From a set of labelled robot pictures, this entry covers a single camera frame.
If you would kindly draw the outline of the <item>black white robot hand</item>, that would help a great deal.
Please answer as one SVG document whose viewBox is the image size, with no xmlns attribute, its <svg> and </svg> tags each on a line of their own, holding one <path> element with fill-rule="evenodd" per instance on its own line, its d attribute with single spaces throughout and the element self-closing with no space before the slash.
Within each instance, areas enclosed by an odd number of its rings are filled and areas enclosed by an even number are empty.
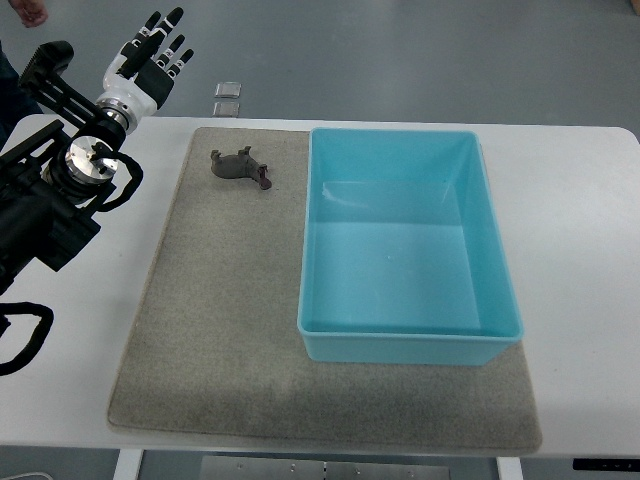
<svg viewBox="0 0 640 480">
<path fill-rule="evenodd" d="M 104 74 L 97 105 L 112 117 L 120 116 L 128 131 L 164 105 L 175 79 L 194 55 L 191 49 L 181 49 L 184 35 L 171 36 L 183 15 L 181 7 L 165 16 L 154 12 Z"/>
</svg>

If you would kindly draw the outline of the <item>person's hand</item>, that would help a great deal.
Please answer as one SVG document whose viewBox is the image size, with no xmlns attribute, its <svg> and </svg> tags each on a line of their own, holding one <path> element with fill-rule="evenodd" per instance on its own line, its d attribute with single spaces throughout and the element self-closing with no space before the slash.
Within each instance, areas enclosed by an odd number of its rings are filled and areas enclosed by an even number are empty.
<svg viewBox="0 0 640 480">
<path fill-rule="evenodd" d="M 9 5 L 26 28 L 39 27 L 49 18 L 49 13 L 43 0 L 9 0 Z"/>
</svg>

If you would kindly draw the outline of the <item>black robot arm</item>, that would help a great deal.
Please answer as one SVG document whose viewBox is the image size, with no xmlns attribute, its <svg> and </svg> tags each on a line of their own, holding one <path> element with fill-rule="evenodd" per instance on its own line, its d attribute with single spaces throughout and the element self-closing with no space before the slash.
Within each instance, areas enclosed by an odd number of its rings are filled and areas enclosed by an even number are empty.
<svg viewBox="0 0 640 480">
<path fill-rule="evenodd" d="M 40 45 L 19 80 L 58 114 L 1 156 L 1 288 L 34 259 L 54 271 L 99 232 L 93 216 L 128 202 L 141 166 L 121 152 L 124 115 L 101 109 L 61 77 L 74 56 L 66 41 Z"/>
</svg>

